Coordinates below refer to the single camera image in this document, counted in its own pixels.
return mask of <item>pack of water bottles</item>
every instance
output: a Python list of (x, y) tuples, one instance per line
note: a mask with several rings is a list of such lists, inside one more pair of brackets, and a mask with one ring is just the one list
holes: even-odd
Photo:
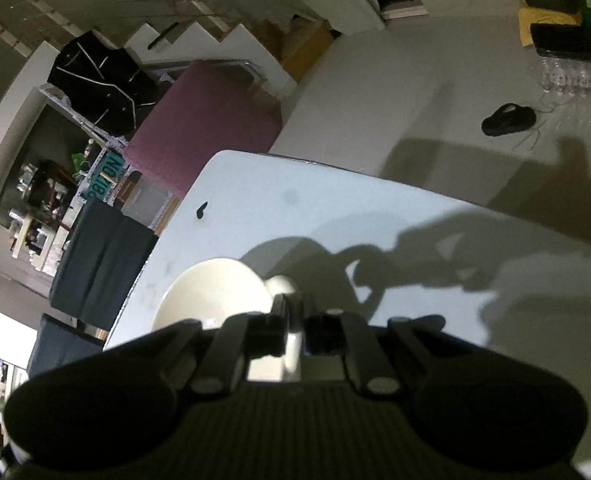
[(558, 95), (591, 96), (591, 63), (574, 59), (543, 57), (541, 86)]

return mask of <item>pink cushion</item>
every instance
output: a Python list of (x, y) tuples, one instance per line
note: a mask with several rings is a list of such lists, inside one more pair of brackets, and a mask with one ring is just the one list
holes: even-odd
[(281, 127), (244, 88), (196, 61), (149, 113), (124, 155), (182, 198), (217, 152), (266, 153)]

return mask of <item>floor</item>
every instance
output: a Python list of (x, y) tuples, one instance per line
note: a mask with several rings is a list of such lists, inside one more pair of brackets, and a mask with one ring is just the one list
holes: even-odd
[[(342, 37), (283, 103), (272, 153), (433, 190), (591, 242), (591, 98), (544, 94), (537, 61), (514, 18), (406, 18)], [(486, 137), (480, 123), (507, 102), (552, 112), (539, 114), (539, 135)]]

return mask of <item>white table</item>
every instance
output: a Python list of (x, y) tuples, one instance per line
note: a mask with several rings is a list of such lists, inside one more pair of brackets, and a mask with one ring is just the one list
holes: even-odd
[[(149, 332), (175, 278), (218, 256), (265, 278), (286, 274), (319, 307), (372, 324), (442, 314), (447, 332), (564, 376), (591, 410), (591, 247), (582, 242), (403, 184), (221, 152), (167, 225), (107, 346)], [(591, 459), (591, 423), (578, 459)]]

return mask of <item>dark gray chair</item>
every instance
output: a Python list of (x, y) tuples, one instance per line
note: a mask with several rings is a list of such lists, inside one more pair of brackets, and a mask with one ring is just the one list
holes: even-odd
[(31, 351), (27, 374), (33, 378), (38, 374), (53, 370), (102, 352), (104, 342), (79, 332), (59, 319), (43, 314), (38, 329), (38, 337)]
[(90, 199), (76, 219), (51, 285), (51, 306), (111, 330), (157, 240), (151, 229)]

